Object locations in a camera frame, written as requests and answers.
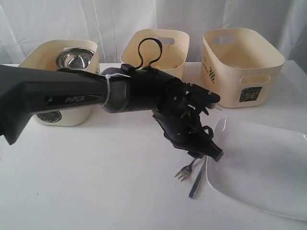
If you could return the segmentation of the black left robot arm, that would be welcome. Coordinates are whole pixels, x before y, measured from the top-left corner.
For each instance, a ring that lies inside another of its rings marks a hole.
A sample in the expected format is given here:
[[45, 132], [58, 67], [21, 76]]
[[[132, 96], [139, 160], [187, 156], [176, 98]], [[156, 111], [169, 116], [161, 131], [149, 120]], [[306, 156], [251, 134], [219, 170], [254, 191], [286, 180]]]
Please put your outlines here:
[[184, 83], [161, 70], [137, 70], [123, 64], [101, 74], [2, 65], [0, 68], [0, 133], [14, 144], [30, 118], [38, 113], [100, 105], [109, 113], [151, 110], [175, 148], [195, 158], [218, 161], [223, 152], [200, 114], [214, 108], [219, 95]]

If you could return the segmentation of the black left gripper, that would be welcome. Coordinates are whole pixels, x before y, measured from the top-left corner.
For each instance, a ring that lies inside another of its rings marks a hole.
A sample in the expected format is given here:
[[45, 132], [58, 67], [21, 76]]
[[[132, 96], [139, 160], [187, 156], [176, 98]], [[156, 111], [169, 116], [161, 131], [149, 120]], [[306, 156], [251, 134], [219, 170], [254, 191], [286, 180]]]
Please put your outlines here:
[[164, 137], [175, 148], [188, 151], [195, 159], [208, 155], [218, 162], [224, 152], [213, 142], [213, 131], [203, 126], [200, 113], [208, 113], [206, 108], [213, 108], [215, 96], [163, 96], [158, 107], [153, 109], [153, 117], [164, 131]]

